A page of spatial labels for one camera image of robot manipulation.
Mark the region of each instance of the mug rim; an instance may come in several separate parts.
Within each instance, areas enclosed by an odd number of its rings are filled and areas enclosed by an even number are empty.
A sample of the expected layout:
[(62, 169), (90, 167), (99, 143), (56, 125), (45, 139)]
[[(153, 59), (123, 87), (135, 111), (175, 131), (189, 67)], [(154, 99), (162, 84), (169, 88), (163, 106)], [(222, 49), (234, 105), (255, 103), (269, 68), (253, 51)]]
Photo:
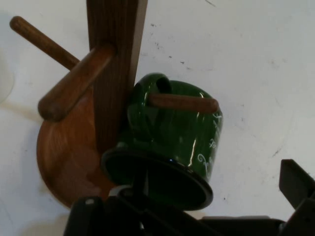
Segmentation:
[(178, 173), (180, 173), (183, 177), (188, 177), (190, 180), (192, 180), (199, 188), (202, 190), (205, 200), (203, 202), (200, 202), (197, 206), (189, 206), (189, 203), (186, 204), (185, 207), (181, 207), (182, 210), (201, 210), (205, 207), (209, 206), (211, 202), (213, 201), (213, 191), (209, 183), (202, 178), (199, 174), (197, 174), (195, 171), (190, 169), (189, 167), (177, 162), (176, 160), (166, 158), (161, 154), (156, 154), (152, 151), (146, 151), (141, 149), (135, 149), (135, 148), (129, 148), (129, 147), (117, 147), (112, 150), (107, 151), (102, 156), (101, 160), (101, 168), (102, 171), (106, 174), (106, 176), (113, 181), (116, 184), (126, 184), (126, 183), (119, 183), (117, 182), (117, 179), (113, 177), (111, 174), (112, 171), (115, 170), (109, 170), (107, 169), (107, 163), (111, 159), (115, 158), (133, 158), (134, 160), (138, 159), (142, 163), (151, 163), (153, 165), (159, 164), (163, 165), (164, 167), (176, 170)]

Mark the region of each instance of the mug handle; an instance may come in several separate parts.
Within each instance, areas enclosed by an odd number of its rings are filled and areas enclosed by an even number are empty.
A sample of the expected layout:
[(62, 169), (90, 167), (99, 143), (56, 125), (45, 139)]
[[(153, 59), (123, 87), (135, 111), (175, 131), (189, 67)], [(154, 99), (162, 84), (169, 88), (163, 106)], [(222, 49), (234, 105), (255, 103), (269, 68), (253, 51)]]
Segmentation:
[(170, 81), (164, 74), (153, 73), (145, 76), (135, 85), (131, 95), (127, 109), (128, 122), (135, 138), (140, 141), (150, 142), (154, 139), (148, 125), (145, 107), (150, 92), (155, 89), (160, 93), (172, 93)]

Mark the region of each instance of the wooden stand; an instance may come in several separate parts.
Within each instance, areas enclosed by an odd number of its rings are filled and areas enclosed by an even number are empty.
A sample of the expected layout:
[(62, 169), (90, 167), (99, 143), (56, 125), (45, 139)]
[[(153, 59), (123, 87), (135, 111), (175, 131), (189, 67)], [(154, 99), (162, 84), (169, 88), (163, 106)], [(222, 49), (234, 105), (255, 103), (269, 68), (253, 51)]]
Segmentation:
[[(100, 170), (113, 148), (133, 89), (148, 0), (87, 0), (90, 53), (79, 61), (21, 17), (11, 28), (71, 70), (41, 99), (45, 119), (37, 162), (51, 192), (66, 206), (78, 198), (106, 199), (114, 186)], [(149, 105), (213, 113), (214, 99), (151, 94)]]

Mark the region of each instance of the wooden post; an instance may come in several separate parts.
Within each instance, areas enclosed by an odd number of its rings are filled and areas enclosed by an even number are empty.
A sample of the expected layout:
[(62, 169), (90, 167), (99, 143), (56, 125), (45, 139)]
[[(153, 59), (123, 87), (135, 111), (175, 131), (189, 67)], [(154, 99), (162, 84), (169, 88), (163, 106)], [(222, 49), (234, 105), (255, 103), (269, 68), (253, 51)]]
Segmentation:
[(90, 49), (105, 42), (117, 48), (94, 84), (96, 145), (100, 153), (118, 140), (133, 89), (148, 0), (87, 0)]

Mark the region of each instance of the wooden peg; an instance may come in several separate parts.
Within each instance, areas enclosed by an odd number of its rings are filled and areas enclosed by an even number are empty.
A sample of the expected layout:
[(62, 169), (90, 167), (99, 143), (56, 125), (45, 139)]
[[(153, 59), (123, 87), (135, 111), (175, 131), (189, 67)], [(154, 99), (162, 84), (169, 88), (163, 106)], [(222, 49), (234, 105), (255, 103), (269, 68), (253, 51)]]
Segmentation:
[(79, 60), (76, 57), (44, 35), (22, 17), (13, 17), (10, 21), (10, 26), (15, 32), (59, 62), (65, 68), (71, 70), (77, 63), (79, 63)]
[(75, 106), (115, 55), (111, 44), (96, 46), (39, 102), (40, 115), (49, 121), (62, 120)]
[[(44, 35), (22, 17), (15, 16), (11, 20), (10, 25), (14, 31), (41, 49), (51, 58), (58, 61), (64, 67), (71, 70), (80, 62), (79, 59), (75, 58), (72, 54)], [(45, 99), (41, 100), (39, 112), (43, 118), (50, 121), (59, 121), (64, 118), (68, 111), (63, 111), (61, 114), (60, 110), (52, 108), (52, 106), (54, 106), (52, 104), (53, 102), (51, 100), (47, 100), (47, 96)], [(213, 113), (216, 112), (219, 107), (218, 102), (214, 99), (202, 99), (169, 94), (151, 94), (149, 96), (149, 105), (158, 108), (187, 110), (201, 113)]]
[(213, 114), (218, 111), (219, 103), (212, 98), (181, 96), (172, 94), (149, 95), (149, 106)]

